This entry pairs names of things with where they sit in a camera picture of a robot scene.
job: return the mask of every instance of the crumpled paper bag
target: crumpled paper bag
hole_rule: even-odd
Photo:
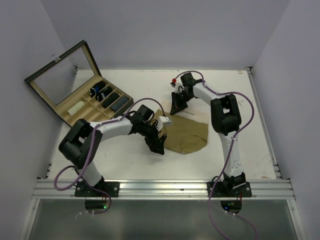
[[[158,110],[154,119],[162,116],[162,111]],[[186,117],[165,113],[171,121],[171,126],[162,129],[162,133],[167,134],[164,142],[166,149],[177,153],[190,154],[201,150],[207,145],[208,141],[208,124],[200,123]]]

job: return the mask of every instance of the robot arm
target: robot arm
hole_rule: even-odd
[[[89,154],[90,145],[92,144],[92,134],[94,127],[98,126],[95,135],[92,152],[90,154],[89,165],[86,167],[82,178],[90,185],[97,189],[104,189],[104,178],[98,172],[93,158],[96,154],[100,142],[121,135],[141,134],[145,143],[149,146],[151,152],[163,155],[164,142],[166,134],[159,137],[160,130],[163,126],[170,125],[171,120],[166,116],[160,116],[157,120],[150,122],[149,119],[154,112],[141,105],[133,115],[128,114],[125,118],[119,116],[106,122],[87,122],[79,119],[64,137],[59,145],[59,151],[70,160],[77,171],[81,172],[85,166]]]
[[[181,76],[181,83],[174,79],[171,85],[175,91],[171,93],[172,106],[170,115],[183,111],[188,107],[187,102],[199,98],[211,108],[211,123],[213,129],[219,134],[224,159],[227,159],[232,137],[239,130],[241,116],[237,99],[233,94],[218,96],[203,85],[202,80],[195,80],[191,73]],[[238,135],[234,139],[232,151],[223,173],[223,185],[228,191],[237,189],[246,184],[246,176],[240,162]]]

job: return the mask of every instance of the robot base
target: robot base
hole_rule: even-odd
[[[118,181],[104,181],[102,183],[99,183],[99,189],[107,192],[112,198],[118,197],[119,188],[120,182]],[[84,182],[80,181],[76,184],[74,196],[82,198],[94,198],[103,197],[103,194],[95,190],[92,190]]]
[[[214,181],[209,181],[206,183],[206,190],[208,192],[208,196],[210,195],[210,192],[214,183],[215,183]],[[251,187],[248,181],[246,181],[244,185],[234,189],[230,189],[230,190],[227,190],[225,188],[225,184],[223,181],[219,181],[217,182],[211,197],[212,198],[230,198],[230,197],[237,198],[240,195],[240,193],[242,193],[243,198],[252,197]]]

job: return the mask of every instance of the white wall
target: white wall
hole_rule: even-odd
[[[320,236],[320,1],[291,0],[253,68],[271,141],[310,239]]]
[[[100,68],[253,66],[289,0],[41,0],[68,49]]]
[[[16,240],[61,124],[24,79],[64,48],[38,0],[1,1],[0,33],[0,239]]]

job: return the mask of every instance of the purple wire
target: purple wire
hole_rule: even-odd
[[[76,179],[70,183],[68,186],[64,186],[64,187],[59,187],[57,185],[57,182],[58,182],[58,179],[60,177],[60,175],[69,168],[68,167],[65,167],[63,168],[54,178],[54,181],[53,181],[53,186],[56,190],[58,191],[65,191],[65,190],[68,190],[69,188],[71,188],[73,185],[75,185],[83,176],[83,174],[85,173],[88,165],[89,165],[89,160],[90,160],[90,157],[91,157],[91,154],[92,154],[92,151],[94,149],[94,143],[95,143],[95,136],[96,136],[96,130],[97,128],[100,127],[100,124],[96,125],[94,128],[93,128],[93,131],[92,131],[92,138],[91,138],[91,143],[90,143],[90,148],[89,148],[89,152],[88,152],[88,155],[86,156],[86,160],[85,160],[85,163],[84,163],[84,166],[82,168],[82,171],[79,173],[79,175],[76,177]]]
[[[232,151],[232,148],[233,148],[233,146],[234,146],[234,141],[235,141],[234,139],[235,139],[235,137],[236,137],[243,129],[245,129],[245,128],[252,122],[252,120],[254,119],[254,116],[255,116],[255,108],[254,108],[253,103],[250,101],[250,99],[249,99],[246,95],[244,95],[243,93],[241,93],[241,92],[229,91],[229,92],[218,93],[218,92],[212,90],[210,87],[208,87],[208,86],[205,85],[205,77],[204,77],[204,75],[203,75],[201,72],[199,72],[199,71],[195,71],[195,70],[184,71],[184,72],[180,73],[179,75],[177,75],[177,76],[175,77],[175,79],[177,79],[179,76],[181,76],[181,75],[183,75],[183,74],[186,74],[186,73],[197,73],[197,74],[200,74],[200,76],[202,77],[202,84],[203,84],[203,86],[204,86],[207,90],[209,90],[211,93],[213,93],[213,94],[215,94],[215,95],[217,95],[217,96],[223,96],[223,95],[228,95],[228,94],[237,94],[237,95],[240,95],[240,96],[244,97],[244,98],[249,102],[249,104],[250,104],[250,106],[251,106],[251,111],[252,111],[252,113],[251,113],[251,118],[249,119],[249,121],[248,121],[243,127],[241,127],[241,128],[232,136],[232,140],[231,140],[229,152],[228,152],[228,154],[227,154],[227,156],[226,156],[224,166],[223,166],[223,168],[222,168],[222,170],[221,170],[218,178],[216,179],[216,181],[214,182],[214,184],[213,184],[213,186],[212,186],[212,189],[211,189],[210,194],[209,194],[209,200],[208,200],[208,213],[209,213],[209,218],[210,218],[210,220],[211,220],[212,225],[214,226],[214,228],[218,231],[218,233],[219,233],[221,236],[223,236],[225,239],[229,240],[230,238],[228,238],[228,237],[218,228],[216,222],[214,221],[214,218],[213,218],[212,213],[211,213],[211,198],[212,198],[212,194],[213,194],[213,192],[214,192],[214,189],[215,189],[217,183],[219,182],[222,174],[224,173],[224,171],[225,171],[225,169],[226,169],[226,167],[227,167],[227,164],[228,164],[228,161],[229,161],[229,158],[230,158],[230,155],[231,155],[231,151]],[[246,218],[243,217],[243,216],[240,216],[240,215],[236,215],[236,216],[237,216],[238,218],[246,221],[248,224],[250,224],[250,225],[252,226],[252,228],[253,228],[253,230],[254,230],[254,239],[257,240],[257,239],[258,239],[258,231],[257,231],[257,228],[255,227],[255,225],[254,225],[250,220],[246,219]]]
[[[161,110],[162,110],[162,114],[165,115],[165,110],[164,110],[164,108],[162,107],[162,105],[160,104],[160,102],[158,102],[157,100],[155,100],[155,99],[153,99],[153,98],[150,98],[150,97],[144,97],[144,98],[141,98],[141,99],[139,99],[138,101],[136,101],[134,104],[132,104],[132,105],[129,107],[129,109],[126,111],[126,113],[122,116],[122,118],[120,118],[119,121],[121,121],[122,119],[124,119],[124,118],[129,114],[130,110],[131,110],[137,103],[139,103],[139,102],[141,102],[141,101],[144,101],[144,100],[151,100],[151,101],[156,102],[156,103],[160,106],[160,108],[161,108]]]
[[[149,97],[145,97],[145,98],[141,98],[139,99],[138,101],[136,101],[134,104],[131,105],[131,107],[128,109],[128,111],[126,112],[126,114],[121,117],[120,119],[112,119],[112,120],[108,120],[108,121],[104,121],[102,122],[101,124],[97,124],[93,130],[92,130],[92,138],[91,138],[91,143],[90,143],[90,148],[89,148],[89,152],[88,152],[88,155],[86,156],[86,160],[85,160],[85,163],[84,163],[84,166],[82,168],[82,171],[78,174],[78,177],[71,183],[69,184],[68,186],[64,186],[64,187],[59,187],[57,182],[58,182],[58,179],[59,177],[61,176],[61,174],[70,168],[70,166],[67,166],[65,168],[63,168],[60,172],[58,172],[58,174],[55,176],[54,178],[54,181],[53,181],[53,186],[56,190],[58,191],[65,191],[65,190],[68,190],[70,189],[73,185],[75,185],[83,176],[83,174],[85,173],[88,165],[89,165],[89,161],[90,161],[90,158],[91,158],[91,155],[92,155],[92,151],[93,151],[93,148],[94,148],[94,143],[95,143],[95,136],[96,136],[96,131],[97,131],[97,128],[99,128],[100,126],[103,126],[103,125],[106,125],[106,124],[112,124],[112,123],[116,123],[116,122],[119,122],[121,120],[123,120],[127,115],[128,113],[130,112],[130,110],[134,107],[134,105],[136,105],[137,103],[143,101],[143,100],[151,100],[151,101],[154,101],[156,102],[157,104],[159,104],[159,106],[161,107],[161,110],[162,110],[162,113],[163,115],[165,115],[165,110],[164,108],[162,107],[162,105],[155,99],[153,98],[149,98]]]

